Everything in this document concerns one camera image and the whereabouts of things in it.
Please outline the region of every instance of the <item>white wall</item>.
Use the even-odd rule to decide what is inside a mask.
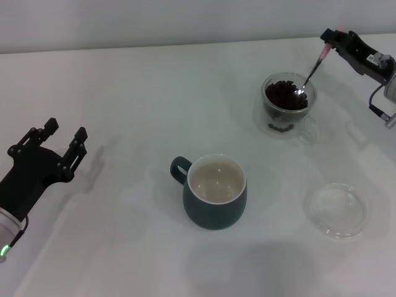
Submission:
[[[396,32],[395,0],[2,0],[0,53]]]

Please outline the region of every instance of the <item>mug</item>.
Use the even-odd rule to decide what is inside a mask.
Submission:
[[[220,230],[241,217],[248,187],[245,172],[232,158],[222,154],[207,155],[191,163],[177,157],[172,161],[171,174],[184,185],[184,209],[198,226]]]

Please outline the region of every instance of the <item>mug handle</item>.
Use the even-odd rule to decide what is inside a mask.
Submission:
[[[179,183],[184,184],[186,182],[187,176],[180,171],[179,167],[188,171],[190,169],[192,163],[183,157],[176,157],[171,164],[171,174],[175,180]]]

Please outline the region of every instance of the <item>glass cup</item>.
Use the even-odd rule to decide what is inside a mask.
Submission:
[[[301,110],[285,110],[274,105],[265,94],[267,87],[270,84],[277,83],[279,80],[290,80],[297,87],[302,87],[306,78],[299,74],[287,72],[273,74],[265,80],[261,88],[267,130],[271,134],[275,134],[281,138],[289,138],[295,136],[298,131],[301,131],[302,120],[306,118],[309,110],[311,110],[316,102],[316,89],[312,83],[308,82],[303,91],[307,95],[308,106]],[[311,124],[312,126],[316,125],[312,118],[311,122],[313,122]]]

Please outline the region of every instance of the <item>white tabletop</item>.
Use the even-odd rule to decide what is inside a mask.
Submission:
[[[364,36],[395,55],[396,35]],[[315,144],[253,121],[270,74],[307,75],[318,38],[0,56],[0,168],[7,149],[55,117],[64,153],[80,126],[88,155],[55,184],[0,265],[2,297],[378,297],[394,295],[396,130],[368,109],[377,87],[335,52],[318,70]],[[377,94],[377,105],[393,114]],[[225,153],[249,185],[241,219],[207,231],[187,217],[174,157]],[[371,219],[355,239],[326,237],[304,213],[327,183],[356,187]]]

